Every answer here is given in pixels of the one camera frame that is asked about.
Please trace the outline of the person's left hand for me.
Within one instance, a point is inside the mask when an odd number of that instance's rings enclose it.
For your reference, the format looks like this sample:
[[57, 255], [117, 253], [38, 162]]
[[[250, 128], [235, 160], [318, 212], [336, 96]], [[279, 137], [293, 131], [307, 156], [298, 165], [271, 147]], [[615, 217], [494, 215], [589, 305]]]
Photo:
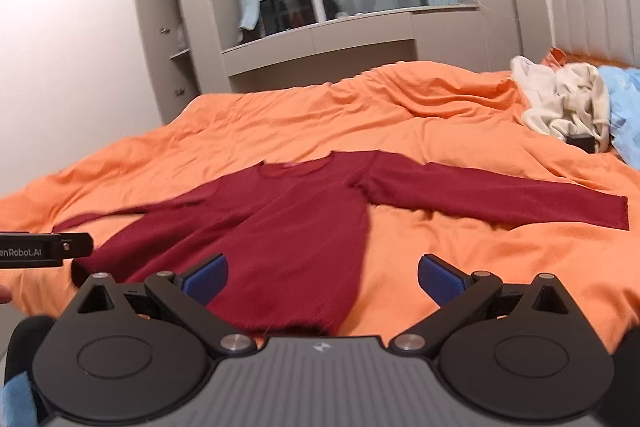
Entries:
[[0, 286], [0, 305], [5, 305], [12, 301], [12, 293], [6, 286]]

